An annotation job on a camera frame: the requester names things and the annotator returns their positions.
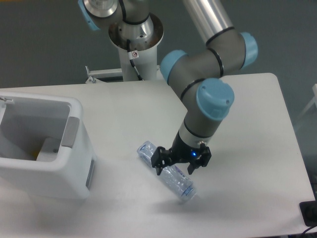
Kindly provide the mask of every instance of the light blue joint cap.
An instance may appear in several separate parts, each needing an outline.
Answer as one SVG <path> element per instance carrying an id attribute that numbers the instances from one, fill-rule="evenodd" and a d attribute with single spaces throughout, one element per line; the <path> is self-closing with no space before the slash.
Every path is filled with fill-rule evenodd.
<path id="1" fill-rule="evenodd" d="M 84 15 L 84 18 L 89 26 L 89 28 L 93 31 L 98 31 L 100 30 L 100 28 L 98 26 L 95 25 L 95 23 L 92 21 L 90 15 L 88 14 L 88 12 L 86 11 L 85 9 L 85 6 L 83 4 L 83 0 L 78 0 L 78 5 L 81 9 L 81 12 L 83 13 Z"/>
<path id="2" fill-rule="evenodd" d="M 252 64 L 254 61 L 256 61 L 258 57 L 258 45 L 256 40 L 253 36 L 251 36 L 250 33 L 242 32 L 240 34 L 242 35 L 246 43 L 246 57 L 244 60 L 244 64 L 242 66 L 242 68 L 244 68 L 245 66 Z"/>
<path id="3" fill-rule="evenodd" d="M 217 78 L 205 79 L 196 93 L 198 107 L 211 120 L 223 120 L 234 101 L 234 92 L 229 84 Z"/>
<path id="4" fill-rule="evenodd" d="M 162 60 L 162 63 L 160 63 L 160 72 L 162 73 L 162 75 L 167 83 L 168 83 L 169 74 L 172 71 L 176 62 L 181 57 L 186 56 L 186 55 L 187 54 L 184 51 L 175 50 L 175 51 L 168 53 L 164 57 L 164 59 Z"/>

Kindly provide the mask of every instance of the white table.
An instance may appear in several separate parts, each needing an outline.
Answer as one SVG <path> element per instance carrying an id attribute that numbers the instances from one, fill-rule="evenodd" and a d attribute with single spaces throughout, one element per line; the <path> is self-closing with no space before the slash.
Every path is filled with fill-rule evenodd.
<path id="1" fill-rule="evenodd" d="M 136 154 L 146 140 L 170 147 L 186 110 L 162 80 L 14 88 L 75 97 L 99 160 L 91 195 L 54 220 L 0 180 L 2 238 L 246 238 L 301 233 L 299 203 L 314 200 L 283 96 L 272 74 L 223 78 L 235 102 L 191 176 L 199 195 L 181 204 Z M 187 165 L 180 168 L 186 171 Z"/>

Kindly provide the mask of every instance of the plastic water bottle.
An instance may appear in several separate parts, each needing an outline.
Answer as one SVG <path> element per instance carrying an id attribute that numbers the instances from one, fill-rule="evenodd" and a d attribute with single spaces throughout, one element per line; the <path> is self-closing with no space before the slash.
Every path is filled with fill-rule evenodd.
<path id="1" fill-rule="evenodd" d="M 165 167 L 161 174 L 157 176 L 156 170 L 152 168 L 151 157 L 156 150 L 156 146 L 149 141 L 143 143 L 137 150 L 143 161 L 153 170 L 155 176 L 160 179 L 169 189 L 181 200 L 188 201 L 196 194 L 193 181 L 186 177 L 175 165 Z"/>

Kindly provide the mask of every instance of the gray floor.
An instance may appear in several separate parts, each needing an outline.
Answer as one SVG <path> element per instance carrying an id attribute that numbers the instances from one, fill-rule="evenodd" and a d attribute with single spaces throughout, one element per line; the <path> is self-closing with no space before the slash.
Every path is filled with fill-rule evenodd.
<path id="1" fill-rule="evenodd" d="M 252 33 L 259 57 L 239 74 L 275 74 L 290 118 L 313 97 L 317 83 L 317 0 L 224 0 L 233 24 Z M 151 0 L 164 25 L 158 62 L 170 51 L 202 51 L 204 43 L 181 0 Z M 119 68 L 107 32 L 92 32 L 77 0 L 0 2 L 0 88 L 78 84 L 90 70 Z M 317 174 L 316 113 L 297 133 L 308 170 Z"/>

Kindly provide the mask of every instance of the black cable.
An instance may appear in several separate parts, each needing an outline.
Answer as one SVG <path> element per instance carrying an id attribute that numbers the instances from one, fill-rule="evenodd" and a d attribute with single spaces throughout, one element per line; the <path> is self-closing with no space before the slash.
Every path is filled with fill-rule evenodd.
<path id="1" fill-rule="evenodd" d="M 306 232 L 310 231 L 311 229 L 313 229 L 315 227 L 317 227 L 317 225 L 309 227 L 308 229 L 304 230 L 304 232 L 299 236 L 299 238 L 303 238 Z"/>
<path id="2" fill-rule="evenodd" d="M 136 68 L 136 66 L 135 66 L 135 64 L 134 64 L 134 62 L 133 62 L 133 57 L 130 56 L 130 54 L 129 54 L 129 53 L 131 52 L 130 43 L 131 43 L 131 41 L 130 41 L 129 39 L 127 39 L 127 52 L 128 52 L 129 59 L 130 59 L 130 64 L 131 64 L 131 66 L 134 68 L 134 71 L 135 71 L 135 73 L 137 74 L 138 79 L 139 79 L 140 81 L 143 81 L 143 78 L 140 76 L 140 73 L 138 72 L 138 70 L 137 70 L 137 68 Z"/>

